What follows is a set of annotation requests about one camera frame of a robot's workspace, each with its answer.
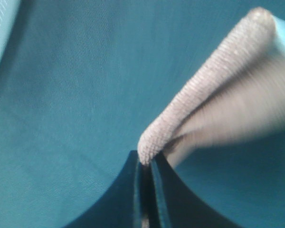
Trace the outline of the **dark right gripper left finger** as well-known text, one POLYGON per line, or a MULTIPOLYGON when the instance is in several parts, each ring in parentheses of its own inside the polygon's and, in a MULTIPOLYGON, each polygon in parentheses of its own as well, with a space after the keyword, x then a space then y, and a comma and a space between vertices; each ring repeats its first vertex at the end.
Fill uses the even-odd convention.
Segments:
POLYGON ((137 151, 127 160, 101 198, 67 228, 141 228, 143 219, 143 169, 137 151))

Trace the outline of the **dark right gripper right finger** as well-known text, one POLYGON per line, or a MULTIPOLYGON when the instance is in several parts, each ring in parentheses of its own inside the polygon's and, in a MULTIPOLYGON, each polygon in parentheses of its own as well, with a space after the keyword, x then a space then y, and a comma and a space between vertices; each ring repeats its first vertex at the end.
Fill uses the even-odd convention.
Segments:
POLYGON ((152 160, 153 228, 239 228, 192 192, 163 154, 152 160))

